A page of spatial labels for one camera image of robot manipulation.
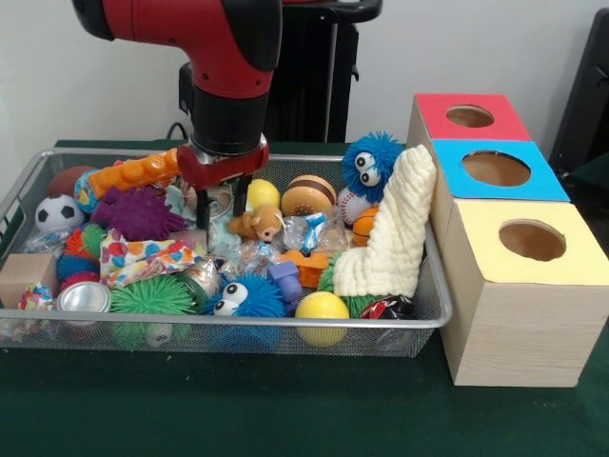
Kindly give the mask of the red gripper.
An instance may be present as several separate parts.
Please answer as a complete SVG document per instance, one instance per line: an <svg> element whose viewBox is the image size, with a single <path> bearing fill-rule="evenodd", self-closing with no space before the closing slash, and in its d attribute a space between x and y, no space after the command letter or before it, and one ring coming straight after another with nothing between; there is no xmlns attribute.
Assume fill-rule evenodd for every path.
<svg viewBox="0 0 609 457"><path fill-rule="evenodd" d="M177 162L184 180L196 191L196 225L208 231L210 220L209 198L206 189L238 178L234 193L233 214L246 211L248 187L252 176L268 162L269 147L262 134L259 145L246 154L217 155L203 152L192 142L177 148Z"/></svg>

